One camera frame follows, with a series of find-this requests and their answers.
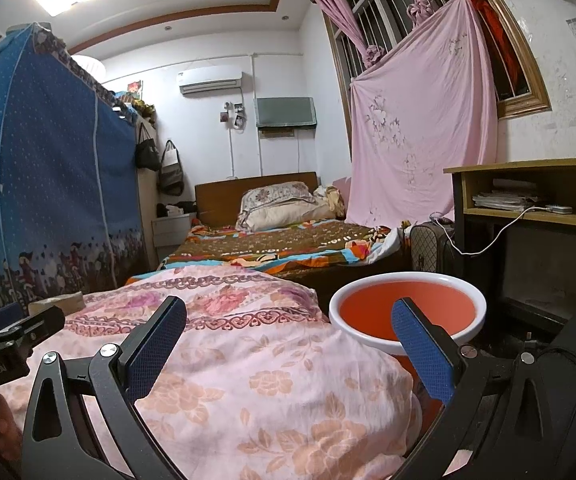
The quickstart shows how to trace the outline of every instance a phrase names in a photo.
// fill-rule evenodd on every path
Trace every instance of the air conditioner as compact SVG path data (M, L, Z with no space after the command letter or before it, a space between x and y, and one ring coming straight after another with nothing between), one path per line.
M177 75L182 94L241 88L241 69L232 65L205 66L184 70Z

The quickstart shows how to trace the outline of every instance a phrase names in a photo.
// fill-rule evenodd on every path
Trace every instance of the human hand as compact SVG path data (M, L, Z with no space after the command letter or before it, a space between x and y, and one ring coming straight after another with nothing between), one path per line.
M0 455L4 460L21 458L21 430L15 424L6 399L0 394Z

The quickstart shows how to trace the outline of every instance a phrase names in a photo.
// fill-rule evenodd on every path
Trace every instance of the lamp shade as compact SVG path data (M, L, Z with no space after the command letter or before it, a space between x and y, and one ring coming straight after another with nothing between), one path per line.
M97 81L103 82L106 78L106 67L100 60L90 56L72 56L72 59Z

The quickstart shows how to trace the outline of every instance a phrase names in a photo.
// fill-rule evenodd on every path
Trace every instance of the suitcase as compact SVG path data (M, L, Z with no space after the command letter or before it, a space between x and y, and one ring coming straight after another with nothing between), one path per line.
M453 236L453 224L445 226ZM413 270L454 275L455 251L441 227L433 222L415 225L410 231Z

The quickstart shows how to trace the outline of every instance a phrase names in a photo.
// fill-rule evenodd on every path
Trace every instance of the white wall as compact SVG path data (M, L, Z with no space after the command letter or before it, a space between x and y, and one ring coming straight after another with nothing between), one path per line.
M317 110L317 166L323 184L351 175L341 92L323 14L312 4L299 31L308 94Z
M551 112L501 121L499 161L576 156L576 0L506 0L546 83Z
M244 178L261 174L249 56L252 53L259 53L254 59L258 97L309 96L297 32L194 36L103 60L107 88L125 90L128 83L143 81L144 101L154 104L157 109L160 148L166 139L172 139L179 151L187 179L183 200L194 197L196 184L231 176L228 128L219 122L219 114L224 110L224 102L240 102L241 94L236 89L183 96L176 83L177 74L182 70L211 64L241 67L248 120L244 130L232 130L235 176ZM200 61L207 57L215 59ZM299 131L294 138L262 139L260 144L263 174L317 170L312 132Z

